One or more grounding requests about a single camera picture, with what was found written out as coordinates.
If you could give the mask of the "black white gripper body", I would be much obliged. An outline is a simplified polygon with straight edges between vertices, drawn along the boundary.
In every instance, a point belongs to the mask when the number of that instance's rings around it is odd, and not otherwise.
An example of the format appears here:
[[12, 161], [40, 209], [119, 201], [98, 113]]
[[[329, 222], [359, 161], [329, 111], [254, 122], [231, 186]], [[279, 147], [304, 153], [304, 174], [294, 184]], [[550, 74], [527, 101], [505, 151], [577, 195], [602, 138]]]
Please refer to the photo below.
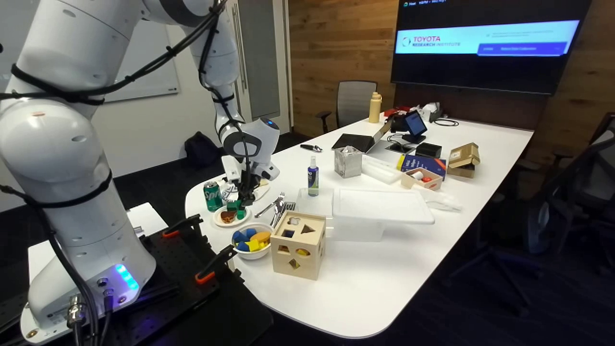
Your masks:
[[225, 153], [221, 163], [225, 178], [244, 191], [254, 191], [261, 180], [273, 180], [279, 176], [279, 166], [273, 163], [261, 165], [259, 161], [238, 159], [231, 153]]

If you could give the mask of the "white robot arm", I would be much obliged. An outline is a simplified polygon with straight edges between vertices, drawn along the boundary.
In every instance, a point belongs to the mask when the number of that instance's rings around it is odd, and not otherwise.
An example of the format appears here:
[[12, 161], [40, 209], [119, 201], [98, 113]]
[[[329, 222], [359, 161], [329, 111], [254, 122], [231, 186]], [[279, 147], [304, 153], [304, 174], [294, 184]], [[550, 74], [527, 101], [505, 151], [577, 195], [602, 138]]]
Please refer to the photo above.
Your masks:
[[56, 257], [29, 286], [21, 334], [98, 341], [100, 322], [135, 303], [156, 272], [108, 165], [92, 115], [104, 95], [190, 49], [215, 105], [215, 134], [238, 161], [242, 201], [279, 168], [279, 128], [244, 120], [240, 57], [227, 0], [40, 0], [2, 93], [0, 155], [42, 218]]

